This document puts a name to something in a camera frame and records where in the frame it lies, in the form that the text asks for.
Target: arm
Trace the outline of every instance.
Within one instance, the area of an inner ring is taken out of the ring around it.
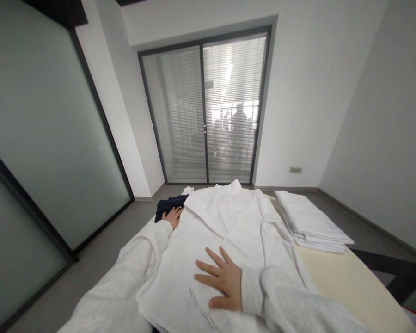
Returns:
[[[218,267],[196,261],[211,276],[194,277],[225,294],[211,299],[210,308],[261,316],[273,332],[367,332],[344,306],[313,294],[282,269],[271,265],[262,270],[240,269],[222,247],[225,261],[208,248],[207,252]]]
[[[157,271],[181,212],[171,211],[164,220],[147,224],[134,236],[120,251],[116,264],[81,298],[58,333],[150,332],[151,325],[139,314],[135,295]]]
[[[343,305],[300,286],[275,266],[243,268],[245,313],[261,316],[273,332],[367,332]]]

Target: wall outlet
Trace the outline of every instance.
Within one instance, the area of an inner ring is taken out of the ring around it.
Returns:
[[[301,173],[302,168],[290,168],[290,173]]]

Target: stack of folded towels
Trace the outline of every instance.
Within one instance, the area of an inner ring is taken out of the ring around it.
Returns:
[[[294,241],[301,247],[344,253],[345,244],[354,244],[332,220],[307,197],[275,191],[280,213]]]

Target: gray floor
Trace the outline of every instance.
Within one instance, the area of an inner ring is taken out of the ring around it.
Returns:
[[[56,332],[69,319],[80,298],[114,265],[120,248],[153,216],[157,202],[181,194],[185,187],[166,185],[154,202],[132,203],[81,252],[80,261],[48,290],[9,332]],[[206,186],[195,186],[196,189],[203,187]],[[273,192],[265,194],[274,196]],[[355,241],[352,248],[416,261],[412,255],[354,219],[322,195],[303,194]],[[384,284],[393,278],[388,274],[375,274]]]

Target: beige tabletop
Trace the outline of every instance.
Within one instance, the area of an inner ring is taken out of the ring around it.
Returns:
[[[296,251],[318,292],[344,305],[372,332],[416,332],[401,306],[353,252],[330,253],[299,246]]]

